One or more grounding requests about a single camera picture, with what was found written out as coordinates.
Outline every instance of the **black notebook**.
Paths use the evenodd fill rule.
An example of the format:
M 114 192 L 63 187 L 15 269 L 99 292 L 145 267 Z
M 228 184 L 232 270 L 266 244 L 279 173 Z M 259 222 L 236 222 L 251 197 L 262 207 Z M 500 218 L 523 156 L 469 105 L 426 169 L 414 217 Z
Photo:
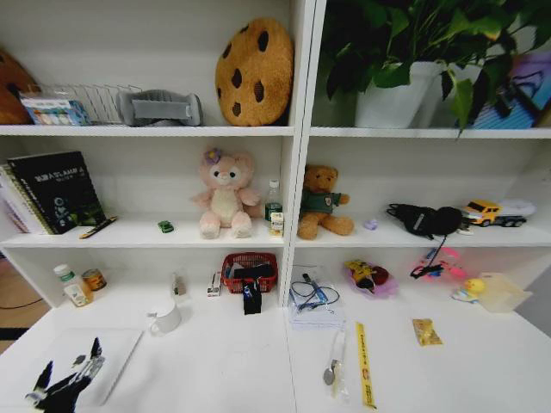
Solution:
M 8 164 L 54 233 L 105 220 L 81 152 L 13 157 Z

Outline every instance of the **pink toy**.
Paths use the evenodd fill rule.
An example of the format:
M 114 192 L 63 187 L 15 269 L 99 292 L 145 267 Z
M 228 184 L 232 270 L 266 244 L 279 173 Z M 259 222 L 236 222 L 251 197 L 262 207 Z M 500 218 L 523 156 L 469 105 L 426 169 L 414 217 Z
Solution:
M 426 266 L 430 260 L 432 259 L 432 256 L 436 252 L 436 249 L 433 248 L 430 250 L 429 254 L 424 256 L 421 261 L 419 261 L 417 268 L 422 268 Z M 430 272 L 427 274 L 427 276 L 423 277 L 425 280 L 435 280 L 439 278 L 442 274 L 450 274 L 453 278 L 456 280 L 464 280 L 467 278 L 467 273 L 465 270 L 459 265 L 459 259 L 460 254 L 453 248 L 447 248 L 443 247 L 438 252 L 438 255 L 436 256 L 435 260 L 433 261 L 432 265 L 440 265 L 441 269 L 435 270 L 433 272 Z
M 232 228 L 237 238 L 251 236 L 251 216 L 260 214 L 260 195 L 248 187 L 253 173 L 254 161 L 248 153 L 230 156 L 219 149 L 205 153 L 199 175 L 208 191 L 193 198 L 199 207 L 207 210 L 199 221 L 204 238 L 217 238 L 220 227 Z

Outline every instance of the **cookie pillow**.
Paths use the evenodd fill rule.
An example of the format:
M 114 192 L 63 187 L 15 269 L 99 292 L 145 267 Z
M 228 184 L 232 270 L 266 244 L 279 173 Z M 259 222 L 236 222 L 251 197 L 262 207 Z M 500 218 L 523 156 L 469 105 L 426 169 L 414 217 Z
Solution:
M 5 51 L 0 50 L 0 125 L 33 123 L 19 102 L 19 92 L 28 90 L 34 80 Z
M 216 65 L 220 109 L 235 126 L 269 125 L 285 112 L 293 85 L 293 44 L 274 19 L 255 19 L 227 44 Z

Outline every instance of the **white cup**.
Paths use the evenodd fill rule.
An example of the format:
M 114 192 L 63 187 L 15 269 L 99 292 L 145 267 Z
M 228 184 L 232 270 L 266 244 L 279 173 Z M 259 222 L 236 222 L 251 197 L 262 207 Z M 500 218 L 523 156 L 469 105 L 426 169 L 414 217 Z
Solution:
M 174 300 L 170 299 L 156 305 L 148 317 L 155 318 L 155 321 L 149 326 L 152 336 L 163 336 L 173 331 L 182 321 L 180 310 Z

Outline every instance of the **book spine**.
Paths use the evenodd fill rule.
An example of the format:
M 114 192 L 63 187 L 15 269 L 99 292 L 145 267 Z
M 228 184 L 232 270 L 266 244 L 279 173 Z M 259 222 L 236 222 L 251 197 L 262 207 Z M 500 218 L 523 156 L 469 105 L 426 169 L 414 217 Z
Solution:
M 4 188 L 0 186 L 0 198 L 3 202 L 3 209 L 6 212 L 6 215 L 8 216 L 9 220 L 15 225 L 17 230 L 19 232 L 26 232 L 29 233 L 29 230 L 27 226 L 23 223 L 22 219 L 19 218 L 19 215 L 15 212 L 14 208 L 11 206 L 9 201 L 6 200 L 6 193 Z
M 40 213 L 40 210 L 28 197 L 17 178 L 14 176 L 10 167 L 0 167 L 0 176 L 5 177 L 10 192 L 13 193 L 14 198 L 22 210 L 22 214 L 25 215 L 28 229 L 34 234 L 53 234 L 50 225 L 44 220 L 44 217 Z

